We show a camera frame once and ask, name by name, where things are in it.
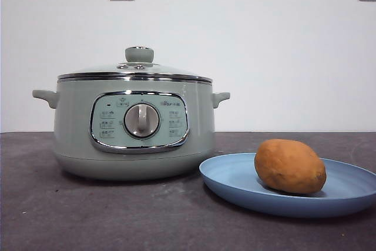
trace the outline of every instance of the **glass lid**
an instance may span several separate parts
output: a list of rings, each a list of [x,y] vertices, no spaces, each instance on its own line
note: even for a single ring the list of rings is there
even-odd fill
[[[153,63],[154,50],[135,46],[125,50],[127,62],[113,66],[83,69],[74,73],[59,75],[60,81],[79,81],[115,78],[160,78],[183,79],[212,83],[213,80],[180,69]]]

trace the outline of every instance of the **pot handle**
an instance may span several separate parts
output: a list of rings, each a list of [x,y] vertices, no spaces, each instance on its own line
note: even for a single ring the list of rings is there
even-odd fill
[[[56,91],[35,89],[33,91],[33,97],[46,100],[52,109],[56,109],[59,101],[59,94]]]
[[[220,93],[213,93],[212,100],[213,100],[213,108],[218,108],[218,105],[221,101],[226,99],[230,99],[230,92],[220,92]]]

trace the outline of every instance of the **lid knob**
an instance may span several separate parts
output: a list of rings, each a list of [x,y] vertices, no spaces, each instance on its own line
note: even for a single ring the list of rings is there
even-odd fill
[[[125,59],[128,62],[151,63],[154,59],[154,50],[144,46],[134,46],[125,49]]]

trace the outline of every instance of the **dial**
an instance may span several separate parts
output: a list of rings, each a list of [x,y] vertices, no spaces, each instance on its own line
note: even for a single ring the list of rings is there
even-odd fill
[[[159,116],[157,110],[144,103],[132,106],[124,116],[128,132],[136,138],[146,138],[157,130]]]

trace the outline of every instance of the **gray countertop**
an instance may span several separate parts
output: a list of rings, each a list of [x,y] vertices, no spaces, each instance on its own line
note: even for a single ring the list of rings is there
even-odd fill
[[[330,219],[253,212],[212,193],[198,169],[105,182],[61,170],[52,133],[1,134],[2,250],[374,250],[376,205]],[[216,153],[300,140],[320,157],[376,172],[376,133],[216,133]]]

